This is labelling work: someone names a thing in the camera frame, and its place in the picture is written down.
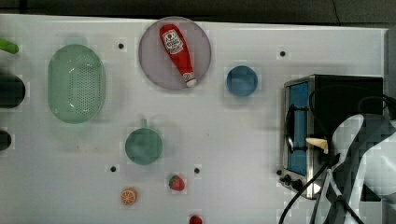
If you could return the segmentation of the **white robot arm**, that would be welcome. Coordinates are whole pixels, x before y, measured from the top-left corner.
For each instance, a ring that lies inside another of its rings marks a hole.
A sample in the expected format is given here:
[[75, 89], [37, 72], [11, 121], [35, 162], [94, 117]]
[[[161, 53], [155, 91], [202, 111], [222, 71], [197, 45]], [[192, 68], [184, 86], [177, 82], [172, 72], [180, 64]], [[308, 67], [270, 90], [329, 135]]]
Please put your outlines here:
[[360, 210], [368, 188], [395, 206], [395, 122], [381, 115], [355, 115], [334, 131], [330, 152], [338, 157], [325, 180], [309, 224], [369, 224]]

